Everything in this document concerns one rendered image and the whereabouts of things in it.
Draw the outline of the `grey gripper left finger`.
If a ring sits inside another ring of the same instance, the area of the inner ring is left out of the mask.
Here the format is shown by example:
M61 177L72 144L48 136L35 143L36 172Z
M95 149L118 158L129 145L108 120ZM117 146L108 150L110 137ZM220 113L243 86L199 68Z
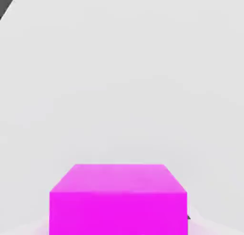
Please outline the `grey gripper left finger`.
M24 235L49 235L49 217L42 217L25 228Z

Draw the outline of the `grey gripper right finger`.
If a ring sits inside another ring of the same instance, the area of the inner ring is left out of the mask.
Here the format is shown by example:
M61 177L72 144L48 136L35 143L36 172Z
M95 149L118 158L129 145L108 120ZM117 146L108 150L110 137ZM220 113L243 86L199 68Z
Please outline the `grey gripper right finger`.
M189 208L188 235L229 235L228 229L204 219L194 208Z

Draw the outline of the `small magenta cube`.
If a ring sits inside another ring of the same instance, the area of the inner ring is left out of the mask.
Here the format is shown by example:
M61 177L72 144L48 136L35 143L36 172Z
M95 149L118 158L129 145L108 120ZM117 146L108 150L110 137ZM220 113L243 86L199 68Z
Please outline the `small magenta cube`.
M162 164L74 165L49 207L49 235L188 235L187 192Z

